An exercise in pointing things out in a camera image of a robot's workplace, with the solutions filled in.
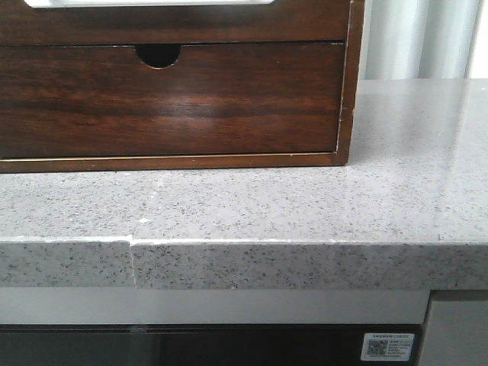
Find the black glass built-in appliance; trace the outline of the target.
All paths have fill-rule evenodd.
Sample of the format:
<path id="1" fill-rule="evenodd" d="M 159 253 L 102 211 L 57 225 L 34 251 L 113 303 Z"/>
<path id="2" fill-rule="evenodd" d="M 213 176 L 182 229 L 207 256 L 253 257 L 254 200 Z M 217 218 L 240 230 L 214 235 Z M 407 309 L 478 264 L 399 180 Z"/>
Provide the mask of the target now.
<path id="1" fill-rule="evenodd" d="M 361 361 L 365 333 L 412 333 L 409 361 Z M 3 365 L 416 365 L 413 324 L 3 325 Z"/>

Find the grey curtain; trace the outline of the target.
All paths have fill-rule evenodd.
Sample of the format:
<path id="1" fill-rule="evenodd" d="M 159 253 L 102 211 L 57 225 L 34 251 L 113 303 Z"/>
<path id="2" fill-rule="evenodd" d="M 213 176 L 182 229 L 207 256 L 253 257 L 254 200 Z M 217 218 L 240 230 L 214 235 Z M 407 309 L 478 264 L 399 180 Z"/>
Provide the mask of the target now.
<path id="1" fill-rule="evenodd" d="M 361 79 L 485 79 L 485 1 L 367 1 Z"/>

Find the dark wooden drawer cabinet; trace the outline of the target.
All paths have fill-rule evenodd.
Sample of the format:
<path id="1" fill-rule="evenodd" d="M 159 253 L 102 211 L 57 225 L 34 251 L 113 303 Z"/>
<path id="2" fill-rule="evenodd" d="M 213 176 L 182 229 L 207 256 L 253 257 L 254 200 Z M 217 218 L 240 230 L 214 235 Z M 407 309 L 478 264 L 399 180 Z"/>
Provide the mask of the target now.
<path id="1" fill-rule="evenodd" d="M 273 1 L 24 1 L 32 8 L 124 8 L 210 5 L 267 5 Z M 4 173 L 76 172 L 146 169 L 204 169 L 238 167 L 334 166 L 348 161 L 358 84 L 359 55 L 364 23 L 363 1 L 350 3 L 347 34 L 343 40 L 295 40 L 232 43 L 135 43 L 119 45 L 46 45 L 25 47 L 132 47 L 146 65 L 163 69 L 173 65 L 184 45 L 241 43 L 340 43 L 344 47 L 342 88 L 336 146 L 330 152 L 259 152 L 157 156 L 107 156 L 72 158 L 4 158 Z"/>

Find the white QR code sticker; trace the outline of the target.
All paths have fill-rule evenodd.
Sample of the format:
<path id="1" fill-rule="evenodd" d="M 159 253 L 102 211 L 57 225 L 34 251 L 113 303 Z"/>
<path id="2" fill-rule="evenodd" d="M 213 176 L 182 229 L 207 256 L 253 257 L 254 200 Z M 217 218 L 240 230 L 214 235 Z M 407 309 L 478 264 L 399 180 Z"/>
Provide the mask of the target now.
<path id="1" fill-rule="evenodd" d="M 416 336 L 412 333 L 365 333 L 361 361 L 409 361 Z"/>

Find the grey cabinet door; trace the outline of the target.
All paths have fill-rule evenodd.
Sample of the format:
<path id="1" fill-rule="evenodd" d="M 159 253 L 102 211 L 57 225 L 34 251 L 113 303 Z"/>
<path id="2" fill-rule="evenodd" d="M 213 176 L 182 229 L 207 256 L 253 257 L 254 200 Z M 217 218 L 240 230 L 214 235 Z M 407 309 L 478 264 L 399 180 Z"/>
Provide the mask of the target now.
<path id="1" fill-rule="evenodd" d="M 419 364 L 487 364 L 486 291 L 436 291 L 432 295 Z"/>

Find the wooden drawer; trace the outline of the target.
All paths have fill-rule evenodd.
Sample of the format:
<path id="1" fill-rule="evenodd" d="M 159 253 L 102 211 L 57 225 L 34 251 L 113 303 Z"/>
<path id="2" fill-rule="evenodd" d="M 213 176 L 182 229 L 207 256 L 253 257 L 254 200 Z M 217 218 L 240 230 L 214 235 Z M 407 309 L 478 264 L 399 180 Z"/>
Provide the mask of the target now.
<path id="1" fill-rule="evenodd" d="M 267 5 L 32 8 L 1 3 L 1 45 L 119 45 L 343 40 L 348 1 Z"/>
<path id="2" fill-rule="evenodd" d="M 311 153 L 336 147 L 340 43 L 4 47 L 4 158 Z"/>

